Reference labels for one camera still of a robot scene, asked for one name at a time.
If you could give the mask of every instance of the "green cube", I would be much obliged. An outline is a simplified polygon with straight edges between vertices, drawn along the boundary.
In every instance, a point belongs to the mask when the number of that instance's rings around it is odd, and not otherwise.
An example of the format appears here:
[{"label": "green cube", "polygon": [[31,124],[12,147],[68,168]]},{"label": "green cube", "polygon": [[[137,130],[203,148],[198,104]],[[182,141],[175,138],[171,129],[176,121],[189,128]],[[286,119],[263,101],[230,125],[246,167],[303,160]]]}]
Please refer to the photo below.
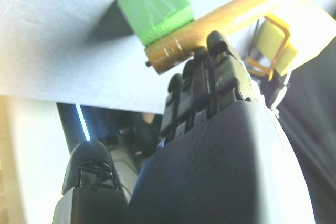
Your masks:
[{"label": "green cube", "polygon": [[188,0],[118,0],[118,7],[145,46],[194,20]]}]

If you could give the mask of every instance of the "wooden rod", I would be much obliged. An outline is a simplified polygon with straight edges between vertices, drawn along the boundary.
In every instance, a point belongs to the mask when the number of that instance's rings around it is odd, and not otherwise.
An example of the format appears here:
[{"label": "wooden rod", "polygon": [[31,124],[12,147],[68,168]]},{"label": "wooden rod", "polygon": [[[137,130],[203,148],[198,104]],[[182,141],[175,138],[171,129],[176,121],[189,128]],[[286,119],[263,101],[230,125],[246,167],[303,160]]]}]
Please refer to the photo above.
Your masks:
[{"label": "wooden rod", "polygon": [[292,0],[232,0],[145,48],[150,64],[164,73],[193,55],[214,30],[228,36],[264,17],[271,9]]}]

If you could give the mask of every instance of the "yellow block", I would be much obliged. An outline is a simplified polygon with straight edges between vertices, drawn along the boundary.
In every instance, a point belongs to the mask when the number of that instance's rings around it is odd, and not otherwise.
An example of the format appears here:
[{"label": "yellow block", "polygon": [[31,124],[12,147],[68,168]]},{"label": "yellow block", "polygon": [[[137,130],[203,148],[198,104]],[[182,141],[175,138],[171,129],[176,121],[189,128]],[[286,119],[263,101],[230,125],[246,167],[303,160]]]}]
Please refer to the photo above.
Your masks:
[{"label": "yellow block", "polygon": [[[336,21],[312,0],[299,0],[271,12],[288,24],[289,45],[275,69],[281,75],[316,57],[336,36]],[[284,33],[265,21],[257,48],[270,60],[284,39]]]}]

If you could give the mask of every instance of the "robotic hand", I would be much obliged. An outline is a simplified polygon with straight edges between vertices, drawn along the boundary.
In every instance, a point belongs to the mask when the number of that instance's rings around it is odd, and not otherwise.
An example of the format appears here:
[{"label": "robotic hand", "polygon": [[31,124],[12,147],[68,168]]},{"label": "robotic hand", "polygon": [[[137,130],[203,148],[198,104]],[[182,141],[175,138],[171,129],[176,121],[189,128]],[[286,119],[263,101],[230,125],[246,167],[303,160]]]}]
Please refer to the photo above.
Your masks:
[{"label": "robotic hand", "polygon": [[163,141],[129,205],[107,149],[87,142],[71,153],[53,224],[314,223],[290,143],[219,32],[168,91]]}]

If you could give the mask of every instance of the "green foam block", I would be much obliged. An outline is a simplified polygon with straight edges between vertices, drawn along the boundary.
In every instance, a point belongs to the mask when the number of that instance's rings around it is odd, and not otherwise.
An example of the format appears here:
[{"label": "green foam block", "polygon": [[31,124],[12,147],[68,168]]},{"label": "green foam block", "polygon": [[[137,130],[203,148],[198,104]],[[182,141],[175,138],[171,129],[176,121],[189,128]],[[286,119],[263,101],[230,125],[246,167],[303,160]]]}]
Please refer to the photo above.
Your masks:
[{"label": "green foam block", "polygon": [[118,7],[145,46],[194,20],[188,0],[118,0]]}]

